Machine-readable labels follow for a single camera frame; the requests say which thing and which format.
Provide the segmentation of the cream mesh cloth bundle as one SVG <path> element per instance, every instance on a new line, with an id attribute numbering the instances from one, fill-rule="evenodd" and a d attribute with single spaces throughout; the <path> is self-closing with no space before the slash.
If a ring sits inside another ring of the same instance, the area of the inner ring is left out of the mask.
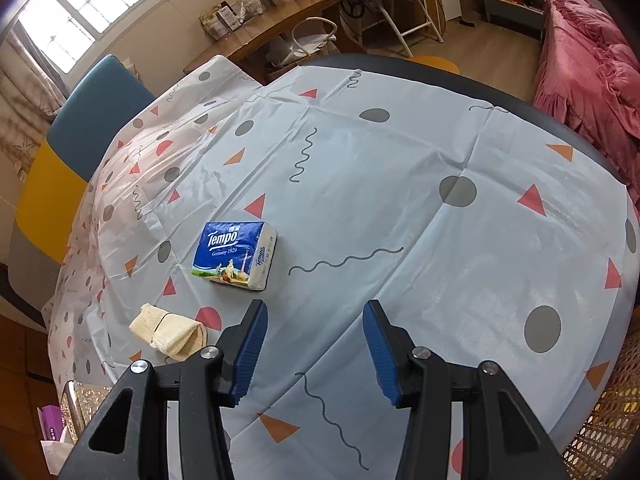
<path id="1" fill-rule="evenodd" d="M 144 304 L 129 329 L 151 348 L 184 362 L 207 346 L 206 327 L 192 318 Z"/>

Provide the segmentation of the blue Tempo tissue pack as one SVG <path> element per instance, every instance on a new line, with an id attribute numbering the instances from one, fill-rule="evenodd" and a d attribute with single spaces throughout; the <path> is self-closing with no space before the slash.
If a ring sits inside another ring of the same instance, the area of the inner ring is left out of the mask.
<path id="1" fill-rule="evenodd" d="M 191 273 L 214 283 L 262 292 L 277 240 L 278 232 L 266 222 L 207 222 Z"/>

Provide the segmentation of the ornate gold tissue box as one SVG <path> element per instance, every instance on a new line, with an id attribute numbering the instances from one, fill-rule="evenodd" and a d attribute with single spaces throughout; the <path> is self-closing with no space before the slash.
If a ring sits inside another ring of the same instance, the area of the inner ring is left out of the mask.
<path id="1" fill-rule="evenodd" d="M 64 426 L 70 440 L 76 443 L 89 422 L 111 392 L 109 386 L 97 386 L 69 380 L 60 401 Z"/>

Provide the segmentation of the purple tissue carton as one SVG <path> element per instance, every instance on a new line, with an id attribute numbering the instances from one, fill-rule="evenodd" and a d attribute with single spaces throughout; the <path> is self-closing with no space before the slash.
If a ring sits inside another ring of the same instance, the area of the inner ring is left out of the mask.
<path id="1" fill-rule="evenodd" d="M 40 445 L 44 460 L 52 476 L 58 476 L 74 447 L 72 437 L 63 422 L 61 409 L 56 405 L 37 408 L 38 422 L 42 432 Z"/>

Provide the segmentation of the patterned plastic tablecloth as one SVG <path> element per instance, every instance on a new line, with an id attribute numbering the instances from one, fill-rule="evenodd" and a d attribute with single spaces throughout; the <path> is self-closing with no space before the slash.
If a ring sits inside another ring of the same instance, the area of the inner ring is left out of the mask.
<path id="1" fill-rule="evenodd" d="M 240 479 L 390 479 L 407 414 L 378 386 L 361 313 L 378 300 L 449 362 L 499 363 L 558 448 L 611 374 L 631 317 L 639 222 L 604 162 L 470 98 L 363 68 L 268 86 L 224 58 L 119 127 L 74 219 L 50 304 L 58 387 L 168 357 L 145 304 L 210 340 L 253 293 L 192 273 L 213 221 L 277 231 L 267 337 L 224 414 Z"/>

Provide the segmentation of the wicker chair seat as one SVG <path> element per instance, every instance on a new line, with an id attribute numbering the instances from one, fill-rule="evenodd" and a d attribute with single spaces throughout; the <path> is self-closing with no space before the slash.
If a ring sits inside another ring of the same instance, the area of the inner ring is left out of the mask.
<path id="1" fill-rule="evenodd" d="M 639 332 L 626 336 L 599 401 L 563 460 L 571 479 L 639 478 Z"/>

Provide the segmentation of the grey yellow blue sofa back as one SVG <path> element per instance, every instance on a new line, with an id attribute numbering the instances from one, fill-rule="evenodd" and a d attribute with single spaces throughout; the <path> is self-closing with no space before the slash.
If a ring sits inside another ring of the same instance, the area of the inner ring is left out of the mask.
<path id="1" fill-rule="evenodd" d="M 109 54 L 70 94 L 37 152 L 17 202 L 8 281 L 29 307 L 42 310 L 58 272 L 82 196 L 119 130 L 154 101 Z"/>

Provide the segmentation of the left beige curtain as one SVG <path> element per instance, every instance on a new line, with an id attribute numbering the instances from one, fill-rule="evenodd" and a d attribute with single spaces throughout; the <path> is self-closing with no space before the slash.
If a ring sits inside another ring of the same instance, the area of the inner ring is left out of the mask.
<path id="1" fill-rule="evenodd" d="M 1 43 L 1 153 L 24 179 L 66 101 L 20 35 Z"/>

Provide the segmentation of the pink ruffled bedding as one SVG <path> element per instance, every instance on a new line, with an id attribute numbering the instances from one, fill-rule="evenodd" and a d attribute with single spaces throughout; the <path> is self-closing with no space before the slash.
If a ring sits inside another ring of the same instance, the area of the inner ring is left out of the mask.
<path id="1" fill-rule="evenodd" d="M 574 130 L 639 201 L 639 61 L 610 14 L 547 0 L 534 107 Z"/>

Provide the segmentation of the white basket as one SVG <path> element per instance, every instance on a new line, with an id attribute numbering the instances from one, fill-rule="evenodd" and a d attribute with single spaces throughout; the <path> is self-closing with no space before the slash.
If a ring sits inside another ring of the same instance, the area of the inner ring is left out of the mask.
<path id="1" fill-rule="evenodd" d="M 338 27 L 334 21 L 311 16 L 298 22 L 291 30 L 291 52 L 296 58 L 306 58 L 319 53 L 337 40 Z"/>

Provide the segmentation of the wooden side desk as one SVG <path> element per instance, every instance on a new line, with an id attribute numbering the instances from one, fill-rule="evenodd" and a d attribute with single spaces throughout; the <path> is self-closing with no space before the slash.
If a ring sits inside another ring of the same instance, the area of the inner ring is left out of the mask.
<path id="1" fill-rule="evenodd" d="M 305 18 L 319 16 L 324 11 L 336 10 L 342 0 L 297 0 L 274 6 L 264 14 L 253 18 L 227 37 L 214 41 L 201 52 L 182 71 L 185 75 L 194 72 L 216 55 L 239 63 L 257 51 L 274 37 L 289 32 Z"/>

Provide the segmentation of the boxes on desk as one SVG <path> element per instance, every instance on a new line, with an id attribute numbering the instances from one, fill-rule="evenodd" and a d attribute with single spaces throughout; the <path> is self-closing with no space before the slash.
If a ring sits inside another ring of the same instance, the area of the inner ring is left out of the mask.
<path id="1" fill-rule="evenodd" d="M 221 1 L 201 13 L 198 20 L 202 29 L 213 40 L 221 40 L 266 11 L 267 7 L 262 0 L 236 0 L 232 3 Z"/>

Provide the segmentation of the window with grille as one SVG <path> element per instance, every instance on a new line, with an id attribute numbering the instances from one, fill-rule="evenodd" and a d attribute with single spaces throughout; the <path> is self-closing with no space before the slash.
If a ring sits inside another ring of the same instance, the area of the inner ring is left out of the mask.
<path id="1" fill-rule="evenodd" d="M 67 74 L 143 0 L 29 0 L 17 21 L 44 57 Z"/>

